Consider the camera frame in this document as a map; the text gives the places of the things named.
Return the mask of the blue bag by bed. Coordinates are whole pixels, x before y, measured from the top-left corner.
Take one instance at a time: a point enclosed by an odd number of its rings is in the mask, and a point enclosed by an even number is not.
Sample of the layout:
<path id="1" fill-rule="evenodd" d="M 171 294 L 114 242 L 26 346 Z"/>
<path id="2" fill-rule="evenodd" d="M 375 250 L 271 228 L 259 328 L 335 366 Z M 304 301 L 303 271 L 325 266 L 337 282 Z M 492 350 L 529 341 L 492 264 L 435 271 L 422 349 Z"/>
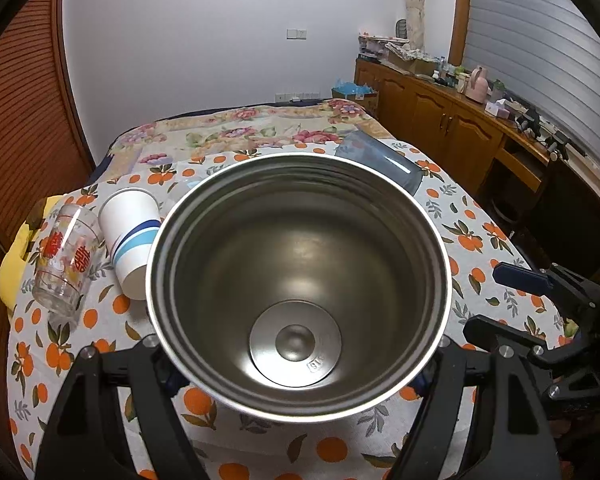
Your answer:
<path id="1" fill-rule="evenodd" d="M 350 101 L 365 101 L 376 99 L 378 92 L 368 84 L 356 84 L 352 81 L 338 80 L 332 87 L 334 99 L 346 99 Z"/>

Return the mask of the pink kettle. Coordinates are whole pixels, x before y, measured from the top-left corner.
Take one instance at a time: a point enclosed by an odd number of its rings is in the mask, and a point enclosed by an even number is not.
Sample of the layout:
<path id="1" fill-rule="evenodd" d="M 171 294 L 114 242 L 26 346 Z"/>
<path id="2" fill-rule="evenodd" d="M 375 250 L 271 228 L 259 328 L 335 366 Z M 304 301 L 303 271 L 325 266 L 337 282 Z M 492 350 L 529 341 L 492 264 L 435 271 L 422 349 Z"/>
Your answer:
<path id="1" fill-rule="evenodd" d="M 486 102 L 489 92 L 489 83 L 486 79 L 486 69 L 483 66 L 477 66 L 470 74 L 465 96 L 467 99 L 478 104 Z"/>

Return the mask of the clear plastic cup, lying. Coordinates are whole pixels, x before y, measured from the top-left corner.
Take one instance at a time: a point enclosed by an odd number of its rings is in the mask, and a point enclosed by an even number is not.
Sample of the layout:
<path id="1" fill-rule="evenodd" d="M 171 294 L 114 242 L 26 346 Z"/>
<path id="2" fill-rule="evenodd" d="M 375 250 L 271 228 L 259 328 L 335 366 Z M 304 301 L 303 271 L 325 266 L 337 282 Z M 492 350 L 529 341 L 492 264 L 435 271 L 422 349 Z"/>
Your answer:
<path id="1" fill-rule="evenodd" d="M 166 198 L 162 201 L 160 212 L 165 217 L 169 211 L 191 190 L 201 184 L 200 179 L 187 179 L 175 183 L 166 193 Z"/>

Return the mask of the yellow plush toy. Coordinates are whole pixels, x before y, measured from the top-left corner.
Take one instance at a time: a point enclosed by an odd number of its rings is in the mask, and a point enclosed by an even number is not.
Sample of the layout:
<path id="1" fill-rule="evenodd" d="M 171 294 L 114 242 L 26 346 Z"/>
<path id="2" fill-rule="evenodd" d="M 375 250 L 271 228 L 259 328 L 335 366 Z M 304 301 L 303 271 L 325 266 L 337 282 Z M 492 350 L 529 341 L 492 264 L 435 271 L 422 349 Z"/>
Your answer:
<path id="1" fill-rule="evenodd" d="M 7 309 L 7 316 L 12 318 L 15 311 L 18 287 L 26 268 L 33 239 L 42 229 L 52 207 L 61 199 L 54 195 L 38 200 L 20 226 L 12 246 L 0 265 L 0 299 Z"/>

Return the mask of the wooden louvred wardrobe door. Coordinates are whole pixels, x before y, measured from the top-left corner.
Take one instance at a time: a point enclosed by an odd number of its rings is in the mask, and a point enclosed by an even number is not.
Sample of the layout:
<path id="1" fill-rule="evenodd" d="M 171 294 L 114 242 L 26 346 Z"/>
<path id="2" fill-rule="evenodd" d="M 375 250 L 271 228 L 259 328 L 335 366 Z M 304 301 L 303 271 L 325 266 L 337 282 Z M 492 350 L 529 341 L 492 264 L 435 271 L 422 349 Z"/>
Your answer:
<path id="1" fill-rule="evenodd" d="M 43 197 L 84 184 L 95 168 L 76 111 L 62 0 L 16 0 L 0 28 L 0 264 Z M 7 409 L 9 322 L 0 299 L 0 460 L 17 460 Z"/>

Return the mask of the floral bed quilt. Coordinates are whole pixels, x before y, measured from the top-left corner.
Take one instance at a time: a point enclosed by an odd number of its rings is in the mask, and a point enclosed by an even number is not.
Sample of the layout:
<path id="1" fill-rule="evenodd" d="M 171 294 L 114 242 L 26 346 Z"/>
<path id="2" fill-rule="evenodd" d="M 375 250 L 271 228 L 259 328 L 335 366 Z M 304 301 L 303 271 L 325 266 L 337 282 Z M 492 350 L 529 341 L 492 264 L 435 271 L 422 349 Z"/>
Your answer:
<path id="1" fill-rule="evenodd" d="M 362 105 L 344 99 L 203 110 L 120 134 L 91 180 L 117 179 L 177 162 L 201 164 L 209 156 L 224 153 L 243 160 L 270 148 L 337 144 L 358 130 L 379 140 L 391 136 Z"/>

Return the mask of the orange print table cloth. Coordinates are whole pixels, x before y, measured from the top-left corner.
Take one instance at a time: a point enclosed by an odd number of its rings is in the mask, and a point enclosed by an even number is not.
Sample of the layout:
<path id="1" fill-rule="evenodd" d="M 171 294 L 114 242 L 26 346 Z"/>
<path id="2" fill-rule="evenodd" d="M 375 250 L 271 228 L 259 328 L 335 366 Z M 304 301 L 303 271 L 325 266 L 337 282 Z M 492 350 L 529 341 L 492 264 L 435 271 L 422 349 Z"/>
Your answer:
<path id="1" fill-rule="evenodd" d="M 394 148 L 422 168 L 424 178 L 416 198 L 449 254 L 453 304 L 446 333 L 462 341 L 468 318 L 483 314 L 517 330 L 533 318 L 540 330 L 553 336 L 552 304 L 492 280 L 492 269 L 499 262 L 524 263 L 513 243 L 429 156 L 403 142 Z M 130 348 L 151 330 L 145 305 L 123 296 L 106 255 L 93 260 L 87 294 L 71 318 L 56 318 L 34 300 L 35 265 L 58 210 L 65 204 L 99 210 L 112 193 L 130 186 L 146 188 L 161 206 L 175 183 L 204 180 L 235 162 L 242 160 L 224 153 L 209 156 L 201 164 L 177 162 L 54 194 L 61 199 L 33 239 L 9 335 L 9 422 L 27 478 L 34 475 L 48 416 L 76 352 L 86 344 L 102 350 Z M 419 396 L 407 387 L 374 408 L 338 422 L 291 426 L 235 412 L 195 387 L 182 390 L 174 401 L 189 442 L 215 479 L 384 478 L 419 404 Z"/>

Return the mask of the clear glass, red print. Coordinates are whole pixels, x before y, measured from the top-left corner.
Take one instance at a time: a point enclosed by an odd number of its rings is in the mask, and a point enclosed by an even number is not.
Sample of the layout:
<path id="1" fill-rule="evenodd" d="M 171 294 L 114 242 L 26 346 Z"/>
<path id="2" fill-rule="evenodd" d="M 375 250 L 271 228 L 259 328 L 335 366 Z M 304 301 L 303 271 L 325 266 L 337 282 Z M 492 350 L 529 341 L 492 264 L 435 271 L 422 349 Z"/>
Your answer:
<path id="1" fill-rule="evenodd" d="M 32 295 L 41 306 L 70 318 L 86 291 L 100 244 L 97 217 L 83 206 L 62 206 L 35 267 Z"/>

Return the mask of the grey translucent cup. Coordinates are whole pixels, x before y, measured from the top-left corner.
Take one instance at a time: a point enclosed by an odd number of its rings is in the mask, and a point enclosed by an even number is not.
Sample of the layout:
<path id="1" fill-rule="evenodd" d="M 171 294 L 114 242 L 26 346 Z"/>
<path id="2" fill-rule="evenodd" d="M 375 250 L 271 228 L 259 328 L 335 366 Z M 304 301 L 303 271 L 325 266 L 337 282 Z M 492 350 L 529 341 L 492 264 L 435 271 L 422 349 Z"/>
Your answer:
<path id="1" fill-rule="evenodd" d="M 422 170 L 379 140 L 362 131 L 348 133 L 335 155 L 365 165 L 401 185 L 414 196 L 422 183 Z"/>

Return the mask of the grey window blind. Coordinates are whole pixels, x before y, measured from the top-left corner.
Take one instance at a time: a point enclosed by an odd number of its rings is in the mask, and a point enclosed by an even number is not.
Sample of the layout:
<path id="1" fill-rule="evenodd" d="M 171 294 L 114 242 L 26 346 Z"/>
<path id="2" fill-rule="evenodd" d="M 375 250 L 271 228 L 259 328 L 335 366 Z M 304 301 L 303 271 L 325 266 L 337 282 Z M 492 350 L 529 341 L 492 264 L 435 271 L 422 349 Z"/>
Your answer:
<path id="1" fill-rule="evenodd" d="M 463 64 L 486 68 L 600 162 L 600 37 L 571 0 L 470 0 Z"/>

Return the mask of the beige steel tumbler cup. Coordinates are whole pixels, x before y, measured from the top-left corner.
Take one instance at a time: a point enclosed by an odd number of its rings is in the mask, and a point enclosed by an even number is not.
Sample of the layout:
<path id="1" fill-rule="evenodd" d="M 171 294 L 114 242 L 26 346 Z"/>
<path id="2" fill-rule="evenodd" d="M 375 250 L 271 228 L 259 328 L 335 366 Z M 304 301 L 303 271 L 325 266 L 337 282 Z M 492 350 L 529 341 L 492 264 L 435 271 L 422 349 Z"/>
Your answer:
<path id="1" fill-rule="evenodd" d="M 181 373 L 276 422 L 327 422 L 392 396 L 431 359 L 451 270 L 424 208 L 370 167 L 282 153 L 188 191 L 152 245 L 151 323 Z"/>

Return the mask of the white wall switch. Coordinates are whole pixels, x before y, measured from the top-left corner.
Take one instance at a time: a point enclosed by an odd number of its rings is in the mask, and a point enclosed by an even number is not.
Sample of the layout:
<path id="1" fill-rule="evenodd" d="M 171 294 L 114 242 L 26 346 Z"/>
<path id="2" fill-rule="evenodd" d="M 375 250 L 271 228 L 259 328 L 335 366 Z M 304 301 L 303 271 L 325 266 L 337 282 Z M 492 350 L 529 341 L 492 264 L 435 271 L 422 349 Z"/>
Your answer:
<path id="1" fill-rule="evenodd" d="M 305 29 L 288 29 L 286 31 L 287 40 L 307 40 L 308 32 Z"/>

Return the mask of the white paper cup, blue stripes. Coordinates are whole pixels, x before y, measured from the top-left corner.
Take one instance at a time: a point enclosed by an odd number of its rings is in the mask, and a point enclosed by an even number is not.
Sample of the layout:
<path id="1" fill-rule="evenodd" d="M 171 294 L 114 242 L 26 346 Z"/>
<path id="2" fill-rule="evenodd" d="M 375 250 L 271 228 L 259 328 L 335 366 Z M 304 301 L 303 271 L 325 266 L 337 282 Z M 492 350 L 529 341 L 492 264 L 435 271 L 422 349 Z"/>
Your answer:
<path id="1" fill-rule="evenodd" d="M 122 292 L 143 301 L 149 253 L 161 226 L 158 202 L 142 188 L 124 188 L 102 205 L 98 222 Z"/>

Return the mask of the wooden sideboard cabinet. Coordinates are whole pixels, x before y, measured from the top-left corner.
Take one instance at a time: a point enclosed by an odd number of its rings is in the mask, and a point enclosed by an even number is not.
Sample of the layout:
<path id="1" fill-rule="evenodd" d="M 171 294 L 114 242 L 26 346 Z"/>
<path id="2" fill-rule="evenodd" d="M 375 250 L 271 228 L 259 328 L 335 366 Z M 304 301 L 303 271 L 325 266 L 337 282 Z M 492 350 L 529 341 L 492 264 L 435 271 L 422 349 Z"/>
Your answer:
<path id="1" fill-rule="evenodd" d="M 381 125 L 432 157 L 507 231 L 550 226 L 600 233 L 600 198 L 510 120 L 486 114 L 454 89 L 362 56 L 354 81 L 378 91 Z"/>

